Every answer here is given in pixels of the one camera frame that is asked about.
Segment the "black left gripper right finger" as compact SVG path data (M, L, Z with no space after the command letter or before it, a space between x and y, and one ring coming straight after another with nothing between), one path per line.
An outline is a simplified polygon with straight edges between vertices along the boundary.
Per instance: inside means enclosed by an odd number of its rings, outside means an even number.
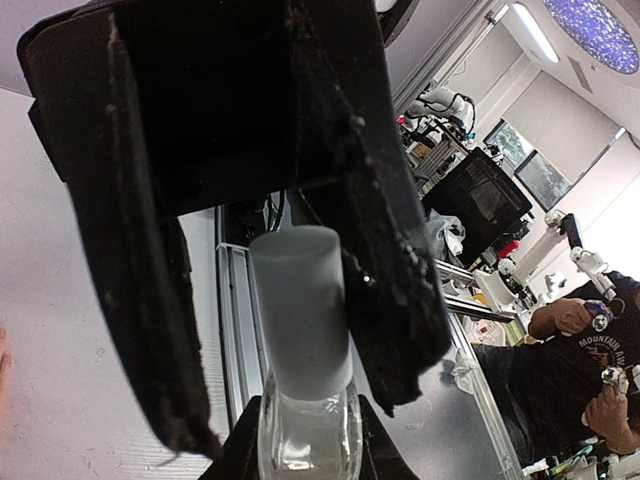
M367 397L358 395L362 420L360 480L418 480Z

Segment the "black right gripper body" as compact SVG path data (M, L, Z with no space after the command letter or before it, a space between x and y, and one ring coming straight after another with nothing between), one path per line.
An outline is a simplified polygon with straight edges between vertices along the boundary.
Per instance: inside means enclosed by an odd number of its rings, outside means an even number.
M17 56L78 210L136 190L201 210L336 175L385 81L369 1L94 1L39 21Z

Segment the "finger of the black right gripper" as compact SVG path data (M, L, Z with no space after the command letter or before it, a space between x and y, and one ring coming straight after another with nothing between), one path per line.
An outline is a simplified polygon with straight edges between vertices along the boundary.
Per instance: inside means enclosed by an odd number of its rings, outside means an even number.
M66 185L107 329L151 430L177 454L221 457L177 217L146 169L79 168Z
M369 1L293 1L295 198L340 238L347 323L387 414L421 394L451 335Z

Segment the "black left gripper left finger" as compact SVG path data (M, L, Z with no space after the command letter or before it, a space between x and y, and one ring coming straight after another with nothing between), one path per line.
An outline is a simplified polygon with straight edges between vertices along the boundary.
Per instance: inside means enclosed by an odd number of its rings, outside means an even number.
M223 445L223 456L215 460L199 480L255 480L258 471L258 423L261 396L246 405Z

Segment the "clear nail polish bottle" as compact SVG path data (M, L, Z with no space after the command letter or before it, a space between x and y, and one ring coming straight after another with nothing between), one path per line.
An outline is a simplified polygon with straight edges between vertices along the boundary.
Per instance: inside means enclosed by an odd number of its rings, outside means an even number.
M264 385L257 432L261 479L357 479L363 458L356 386L325 399L294 400L273 375Z

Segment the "nail polish brush cap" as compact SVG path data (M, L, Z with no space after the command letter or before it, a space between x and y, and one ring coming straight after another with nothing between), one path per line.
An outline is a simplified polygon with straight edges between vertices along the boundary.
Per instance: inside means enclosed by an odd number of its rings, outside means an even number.
M353 378L338 234L297 226L249 249L266 353L287 397L319 401Z

